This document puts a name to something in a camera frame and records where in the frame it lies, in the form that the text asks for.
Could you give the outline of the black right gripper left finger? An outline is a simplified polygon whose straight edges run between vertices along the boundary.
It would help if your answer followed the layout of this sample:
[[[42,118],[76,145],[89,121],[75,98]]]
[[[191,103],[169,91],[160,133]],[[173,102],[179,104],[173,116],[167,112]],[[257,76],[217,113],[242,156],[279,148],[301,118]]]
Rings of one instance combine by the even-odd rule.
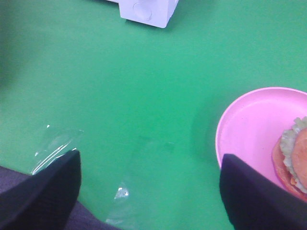
[[[62,230],[81,187],[81,157],[70,150],[0,195],[2,230]]]

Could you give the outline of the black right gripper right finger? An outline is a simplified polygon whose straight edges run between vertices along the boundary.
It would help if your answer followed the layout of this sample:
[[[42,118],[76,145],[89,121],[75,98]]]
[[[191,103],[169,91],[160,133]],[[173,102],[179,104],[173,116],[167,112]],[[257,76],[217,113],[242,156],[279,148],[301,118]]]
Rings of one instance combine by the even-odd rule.
[[[223,156],[219,189],[236,230],[305,230],[307,204],[233,154]]]

